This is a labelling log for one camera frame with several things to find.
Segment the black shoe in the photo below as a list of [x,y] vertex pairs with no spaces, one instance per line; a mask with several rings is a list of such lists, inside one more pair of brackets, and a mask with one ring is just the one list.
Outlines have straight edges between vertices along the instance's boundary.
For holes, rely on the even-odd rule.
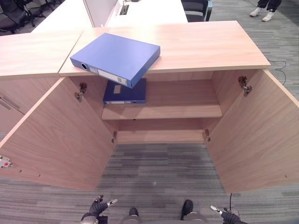
[[130,209],[129,216],[133,216],[133,215],[139,216],[137,208],[131,208]]
[[193,202],[190,200],[186,200],[182,208],[182,215],[180,220],[184,220],[184,216],[188,215],[191,212],[193,212]]

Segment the white sneaker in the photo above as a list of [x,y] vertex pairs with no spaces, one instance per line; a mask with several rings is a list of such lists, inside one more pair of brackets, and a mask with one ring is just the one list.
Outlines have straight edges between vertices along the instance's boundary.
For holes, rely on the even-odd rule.
[[261,13],[262,8],[257,7],[252,13],[250,13],[251,17],[256,17]]
[[262,19],[263,22],[268,22],[270,21],[274,16],[274,12],[268,12],[268,14]]

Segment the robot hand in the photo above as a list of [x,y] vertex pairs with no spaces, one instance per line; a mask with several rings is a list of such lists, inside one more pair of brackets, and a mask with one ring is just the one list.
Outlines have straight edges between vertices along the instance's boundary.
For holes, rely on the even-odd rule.
[[221,211],[220,209],[212,205],[210,208],[214,212],[221,215],[224,222],[223,224],[247,224],[245,222],[242,222],[240,218],[236,214],[232,213],[229,209],[224,208],[225,211]]
[[117,199],[110,202],[104,202],[103,197],[103,195],[100,195],[93,201],[89,212],[82,216],[80,224],[98,224],[100,220],[99,215],[117,202]]

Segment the person's foot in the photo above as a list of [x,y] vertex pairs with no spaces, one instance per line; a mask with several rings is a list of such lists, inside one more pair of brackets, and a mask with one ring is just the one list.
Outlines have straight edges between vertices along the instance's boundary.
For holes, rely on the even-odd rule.
[[262,8],[257,7],[253,12],[250,13],[251,17],[256,17],[257,15],[259,15],[261,13]]
[[131,208],[129,212],[129,216],[139,216],[137,208]]
[[269,11],[268,14],[262,19],[263,22],[270,21],[274,16],[274,12]]
[[186,200],[182,208],[182,214],[180,220],[184,220],[184,216],[188,215],[191,212],[193,212],[193,202],[190,200]]

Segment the cabinet door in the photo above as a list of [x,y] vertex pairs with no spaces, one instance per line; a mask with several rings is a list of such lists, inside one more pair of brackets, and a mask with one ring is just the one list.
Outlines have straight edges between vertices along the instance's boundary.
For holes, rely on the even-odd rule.
[[0,97],[25,114],[58,79],[59,76],[1,77]]
[[210,133],[209,153],[227,193],[299,182],[299,103],[267,70]]
[[22,116],[22,113],[0,98],[0,132],[7,134]]
[[94,110],[60,78],[0,142],[12,168],[0,175],[71,189],[93,190],[115,143]]

